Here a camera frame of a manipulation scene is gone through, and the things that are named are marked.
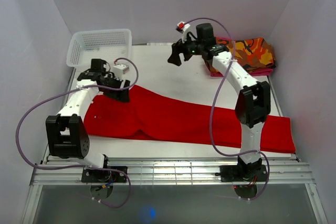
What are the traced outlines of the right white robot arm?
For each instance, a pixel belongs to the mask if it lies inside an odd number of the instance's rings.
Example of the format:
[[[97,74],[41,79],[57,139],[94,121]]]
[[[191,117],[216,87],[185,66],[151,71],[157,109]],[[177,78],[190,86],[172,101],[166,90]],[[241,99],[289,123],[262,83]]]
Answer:
[[[267,179],[267,170],[262,164],[260,144],[261,133],[270,113],[270,85],[252,77],[234,58],[224,44],[219,44],[210,23],[196,26],[197,35],[190,31],[190,25],[179,22],[176,30],[181,38],[172,45],[168,63],[180,66],[193,55],[200,55],[212,64],[237,92],[235,115],[241,125],[241,148],[236,165],[220,166],[216,176],[222,182],[262,181]]]

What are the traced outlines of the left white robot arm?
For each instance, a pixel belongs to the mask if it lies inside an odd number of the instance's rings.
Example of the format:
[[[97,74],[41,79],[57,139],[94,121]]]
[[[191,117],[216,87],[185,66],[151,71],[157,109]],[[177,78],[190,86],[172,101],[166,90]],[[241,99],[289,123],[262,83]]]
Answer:
[[[92,59],[89,69],[77,78],[77,92],[72,93],[57,115],[46,119],[49,152],[54,157],[75,158],[79,164],[94,167],[93,175],[105,182],[111,177],[111,168],[105,165],[106,156],[90,150],[90,140],[84,126],[86,113],[100,93],[104,98],[129,102],[130,80],[123,75],[129,66],[115,62],[110,66],[103,59]]]

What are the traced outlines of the red trousers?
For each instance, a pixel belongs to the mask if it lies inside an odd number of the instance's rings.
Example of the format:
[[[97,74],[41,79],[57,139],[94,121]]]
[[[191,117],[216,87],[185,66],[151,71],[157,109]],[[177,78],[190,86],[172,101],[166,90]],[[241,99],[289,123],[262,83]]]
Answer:
[[[122,103],[98,95],[84,119],[89,135],[131,140],[154,140],[211,145],[211,106],[164,97],[140,86]],[[240,148],[241,127],[232,109],[215,108],[213,137],[217,146]],[[296,151],[290,119],[267,117],[261,135],[261,150],[276,153]]]

